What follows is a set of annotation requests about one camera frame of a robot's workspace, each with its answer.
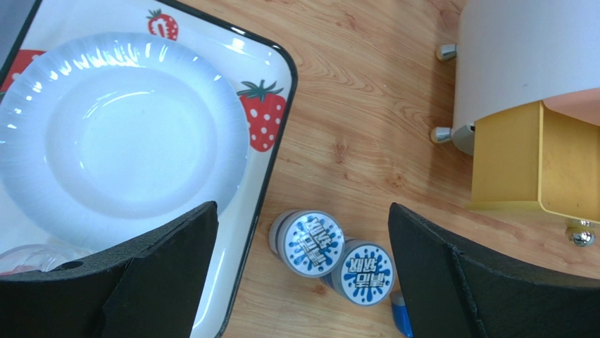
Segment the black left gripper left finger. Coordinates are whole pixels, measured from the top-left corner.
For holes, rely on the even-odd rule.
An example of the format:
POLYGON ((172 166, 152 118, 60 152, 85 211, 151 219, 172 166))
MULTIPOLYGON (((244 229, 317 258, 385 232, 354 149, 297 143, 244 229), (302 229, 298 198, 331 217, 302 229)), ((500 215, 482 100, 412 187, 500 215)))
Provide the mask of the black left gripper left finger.
POLYGON ((188 337, 218 232, 210 201, 49 272, 1 277, 2 337, 188 337))

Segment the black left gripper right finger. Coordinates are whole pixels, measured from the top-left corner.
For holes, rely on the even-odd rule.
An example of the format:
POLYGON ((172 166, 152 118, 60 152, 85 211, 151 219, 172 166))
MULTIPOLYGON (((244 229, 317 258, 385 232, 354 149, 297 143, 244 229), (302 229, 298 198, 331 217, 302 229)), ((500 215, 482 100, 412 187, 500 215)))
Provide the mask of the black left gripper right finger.
POLYGON ((389 239, 415 337, 598 337, 599 281, 512 258, 392 204, 389 239))

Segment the blue patterned tape roll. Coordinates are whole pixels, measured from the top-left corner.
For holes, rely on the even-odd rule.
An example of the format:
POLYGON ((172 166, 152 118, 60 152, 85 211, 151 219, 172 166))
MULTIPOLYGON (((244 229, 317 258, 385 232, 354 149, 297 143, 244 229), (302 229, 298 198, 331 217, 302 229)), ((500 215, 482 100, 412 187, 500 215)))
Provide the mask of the blue patterned tape roll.
POLYGON ((374 306, 392 291, 394 262, 379 244, 349 237, 339 264, 320 280, 357 306, 374 306))
POLYGON ((280 214, 269 231, 271 251, 294 273, 319 278, 341 261, 345 237, 330 214, 317 210, 290 210, 280 214))

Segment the round drawer storage box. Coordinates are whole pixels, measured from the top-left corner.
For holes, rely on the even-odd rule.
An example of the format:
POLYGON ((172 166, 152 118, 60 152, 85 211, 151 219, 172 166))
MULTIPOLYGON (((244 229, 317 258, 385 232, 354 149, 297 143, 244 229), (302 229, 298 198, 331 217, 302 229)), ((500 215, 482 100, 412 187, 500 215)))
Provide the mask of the round drawer storage box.
POLYGON ((475 213, 599 239, 599 2, 469 1, 455 60, 452 142, 473 157, 475 213))

